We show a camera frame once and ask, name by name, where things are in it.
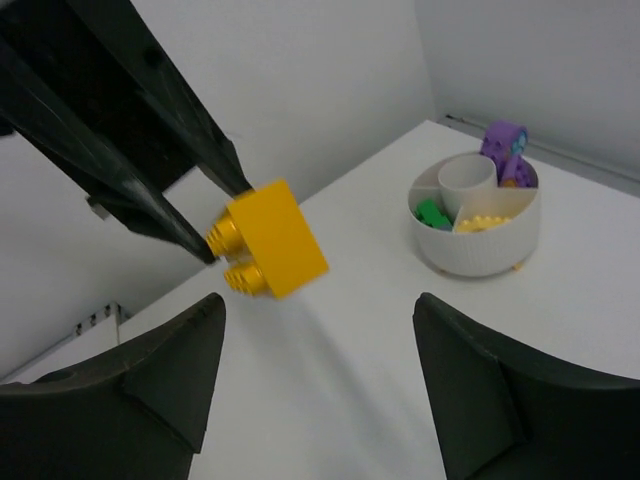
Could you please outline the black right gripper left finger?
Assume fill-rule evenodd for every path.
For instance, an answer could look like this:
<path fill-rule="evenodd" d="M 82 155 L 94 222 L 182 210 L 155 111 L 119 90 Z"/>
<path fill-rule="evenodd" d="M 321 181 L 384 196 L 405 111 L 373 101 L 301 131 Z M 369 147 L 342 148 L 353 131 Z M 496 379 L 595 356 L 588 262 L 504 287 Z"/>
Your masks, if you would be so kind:
<path fill-rule="evenodd" d="M 211 293 L 166 323 L 1 388 L 4 479 L 185 479 L 201 452 L 225 334 Z"/>

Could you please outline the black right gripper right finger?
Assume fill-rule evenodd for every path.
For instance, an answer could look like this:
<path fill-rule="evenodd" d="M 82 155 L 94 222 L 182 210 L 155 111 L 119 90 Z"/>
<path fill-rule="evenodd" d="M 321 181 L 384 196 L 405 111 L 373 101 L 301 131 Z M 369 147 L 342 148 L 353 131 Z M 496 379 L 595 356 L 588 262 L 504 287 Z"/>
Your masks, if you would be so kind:
<path fill-rule="evenodd" d="M 431 293 L 413 325 L 447 478 L 638 478 L 638 380 L 543 353 Z"/>

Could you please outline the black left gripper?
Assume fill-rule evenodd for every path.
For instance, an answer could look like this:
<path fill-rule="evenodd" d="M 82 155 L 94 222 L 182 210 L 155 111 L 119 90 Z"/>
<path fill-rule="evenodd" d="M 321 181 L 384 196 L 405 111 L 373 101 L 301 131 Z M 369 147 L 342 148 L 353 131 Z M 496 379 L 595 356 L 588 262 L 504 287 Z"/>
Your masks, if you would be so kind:
<path fill-rule="evenodd" d="M 198 166 L 229 195 L 252 188 L 236 149 L 129 1 L 1 5 L 1 119 L 129 231 L 211 265 L 164 197 Z"/>

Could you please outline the yellow square lego brick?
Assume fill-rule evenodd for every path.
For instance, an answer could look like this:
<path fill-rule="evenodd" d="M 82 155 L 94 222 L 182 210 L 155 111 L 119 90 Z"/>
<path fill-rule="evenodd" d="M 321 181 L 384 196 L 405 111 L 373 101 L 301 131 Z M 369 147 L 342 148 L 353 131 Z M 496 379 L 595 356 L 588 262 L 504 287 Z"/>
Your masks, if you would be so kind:
<path fill-rule="evenodd" d="M 282 299 L 329 271 L 288 185 L 278 179 L 235 197 L 205 235 L 228 262 L 229 287 L 251 296 Z"/>

